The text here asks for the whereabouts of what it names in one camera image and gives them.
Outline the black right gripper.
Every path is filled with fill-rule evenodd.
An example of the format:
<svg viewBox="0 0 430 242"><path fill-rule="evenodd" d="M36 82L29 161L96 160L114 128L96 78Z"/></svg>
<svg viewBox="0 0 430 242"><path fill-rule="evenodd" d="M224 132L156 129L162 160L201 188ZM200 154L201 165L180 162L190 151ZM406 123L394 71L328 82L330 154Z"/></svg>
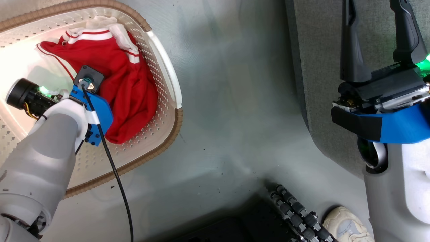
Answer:
<svg viewBox="0 0 430 242"><path fill-rule="evenodd" d="M340 97L333 101L331 116L340 113L370 115L396 112L422 103L429 109L428 55L412 6L407 0L390 0L395 15L395 63L371 72L361 52L356 5L342 1Z"/></svg>

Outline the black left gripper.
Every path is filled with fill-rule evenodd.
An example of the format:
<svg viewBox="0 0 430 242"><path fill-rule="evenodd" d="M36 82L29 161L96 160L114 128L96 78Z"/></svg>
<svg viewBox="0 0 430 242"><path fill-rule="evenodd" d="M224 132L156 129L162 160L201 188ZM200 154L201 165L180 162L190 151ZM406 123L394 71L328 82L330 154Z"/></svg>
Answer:
<svg viewBox="0 0 430 242"><path fill-rule="evenodd" d="M47 119L45 112L67 94L67 90L49 91L26 78L20 78L9 89L6 104L23 110L32 119Z"/></svg>

